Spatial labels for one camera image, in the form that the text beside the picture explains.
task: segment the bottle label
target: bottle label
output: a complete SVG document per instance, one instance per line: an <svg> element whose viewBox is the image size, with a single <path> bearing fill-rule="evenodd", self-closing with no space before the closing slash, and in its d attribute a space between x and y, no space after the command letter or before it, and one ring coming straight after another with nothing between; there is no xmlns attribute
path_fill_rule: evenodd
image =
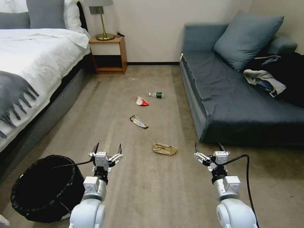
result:
<svg viewBox="0 0 304 228"><path fill-rule="evenodd" d="M161 98L161 97L162 97L162 93L161 93L161 92L157 92L157 93L156 93L156 97L157 97L157 98Z"/></svg>

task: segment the brass lamp base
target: brass lamp base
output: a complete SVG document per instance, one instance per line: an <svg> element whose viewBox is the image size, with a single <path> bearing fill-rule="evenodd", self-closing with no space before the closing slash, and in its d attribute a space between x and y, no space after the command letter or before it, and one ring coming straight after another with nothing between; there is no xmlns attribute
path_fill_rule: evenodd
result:
<svg viewBox="0 0 304 228"><path fill-rule="evenodd" d="M107 33L106 36L103 34L96 35L96 39L100 41L107 41L114 39L114 35L111 33Z"/></svg>

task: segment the paper bag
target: paper bag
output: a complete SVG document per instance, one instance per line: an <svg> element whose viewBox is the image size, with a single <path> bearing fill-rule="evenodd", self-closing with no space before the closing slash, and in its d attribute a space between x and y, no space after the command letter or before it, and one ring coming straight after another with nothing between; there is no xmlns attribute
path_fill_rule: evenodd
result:
<svg viewBox="0 0 304 228"><path fill-rule="evenodd" d="M154 143L153 151L164 155L173 155L177 152L177 147L168 146L162 143Z"/></svg>

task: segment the plastic bottle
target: plastic bottle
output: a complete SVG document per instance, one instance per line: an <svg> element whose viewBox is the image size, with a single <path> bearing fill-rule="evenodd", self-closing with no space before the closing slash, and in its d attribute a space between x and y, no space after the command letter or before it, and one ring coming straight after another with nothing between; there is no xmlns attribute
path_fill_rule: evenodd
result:
<svg viewBox="0 0 304 228"><path fill-rule="evenodd" d="M155 93L149 93L149 97L154 97L154 98L164 98L164 93L162 92L155 92Z"/></svg>

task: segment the wall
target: wall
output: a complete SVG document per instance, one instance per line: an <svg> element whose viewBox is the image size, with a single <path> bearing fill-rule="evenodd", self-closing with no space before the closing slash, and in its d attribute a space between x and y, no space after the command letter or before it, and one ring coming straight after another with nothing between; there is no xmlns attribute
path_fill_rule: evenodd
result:
<svg viewBox="0 0 304 228"><path fill-rule="evenodd" d="M253 0L252 12L285 16L278 31L298 44L297 52L304 54L304 1Z"/></svg>
<svg viewBox="0 0 304 228"><path fill-rule="evenodd" d="M84 6L89 33L102 32L100 16ZM106 31L124 34L128 62L179 61L187 22L229 22L252 0L114 0L104 8Z"/></svg>

